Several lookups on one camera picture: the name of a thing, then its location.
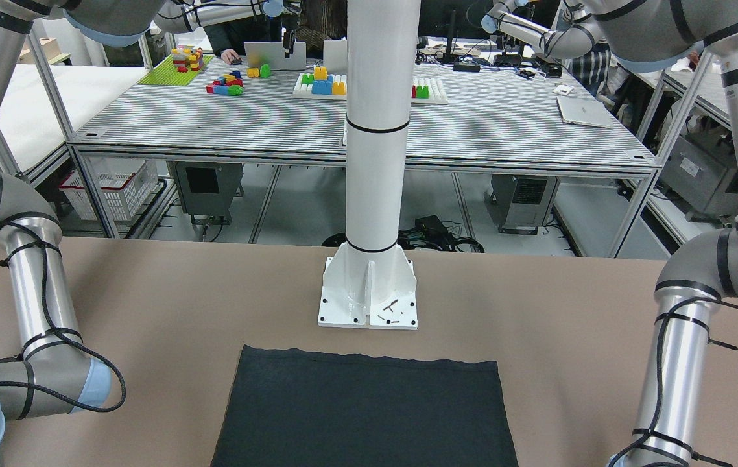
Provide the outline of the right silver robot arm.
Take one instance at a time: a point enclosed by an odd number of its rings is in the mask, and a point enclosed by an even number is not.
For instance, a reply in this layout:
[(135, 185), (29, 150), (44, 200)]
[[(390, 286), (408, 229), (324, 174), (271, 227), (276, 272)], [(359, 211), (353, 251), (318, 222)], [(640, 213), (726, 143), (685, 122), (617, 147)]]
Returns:
[[(88, 36), (102, 43), (136, 42), (162, 1), (0, 1), (0, 107), (20, 51), (35, 20), (57, 8)], [(0, 261), (10, 272), (22, 349), (0, 360), (0, 447), (9, 419), (79, 411), (117, 410), (124, 398), (105, 406), (112, 378), (122, 373), (87, 348), (67, 287), (60, 252), (62, 231), (48, 202), (28, 183), (0, 171)], [(0, 465), (3, 455), (0, 449)]]

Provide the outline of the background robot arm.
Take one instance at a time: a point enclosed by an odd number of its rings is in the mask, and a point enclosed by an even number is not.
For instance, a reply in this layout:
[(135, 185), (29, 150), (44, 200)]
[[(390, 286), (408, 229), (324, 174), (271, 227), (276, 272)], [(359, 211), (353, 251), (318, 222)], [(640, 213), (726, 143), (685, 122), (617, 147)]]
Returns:
[(535, 53), (553, 59), (574, 59), (588, 54), (595, 45), (607, 44), (594, 15), (582, 1), (565, 1), (564, 30), (547, 29), (514, 14), (529, 1), (494, 1), (481, 19), (481, 27), (490, 34), (502, 32), (526, 43)]

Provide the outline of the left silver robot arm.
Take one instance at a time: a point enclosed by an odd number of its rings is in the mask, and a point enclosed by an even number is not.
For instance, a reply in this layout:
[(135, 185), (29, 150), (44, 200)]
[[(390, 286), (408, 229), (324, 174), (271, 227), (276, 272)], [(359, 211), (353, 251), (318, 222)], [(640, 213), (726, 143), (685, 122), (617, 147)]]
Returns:
[[(586, 8), (627, 68), (671, 64), (696, 43), (718, 57), (738, 168), (738, 1), (588, 1)], [(635, 429), (610, 466), (686, 466), (696, 458), (709, 327), (731, 296), (738, 298), (738, 214), (731, 228), (693, 237), (663, 266)]]

